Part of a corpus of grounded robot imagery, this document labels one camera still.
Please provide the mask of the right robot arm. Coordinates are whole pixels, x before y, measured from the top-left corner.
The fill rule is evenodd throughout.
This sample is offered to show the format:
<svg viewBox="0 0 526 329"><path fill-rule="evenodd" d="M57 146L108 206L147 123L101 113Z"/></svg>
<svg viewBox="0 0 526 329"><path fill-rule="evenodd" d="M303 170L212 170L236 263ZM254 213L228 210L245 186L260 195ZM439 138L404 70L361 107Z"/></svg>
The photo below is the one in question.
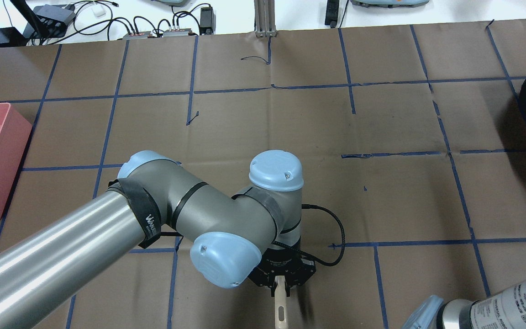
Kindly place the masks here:
<svg viewBox="0 0 526 329"><path fill-rule="evenodd" d="M526 281L485 300L445 302L431 295L403 329L526 329Z"/></svg>

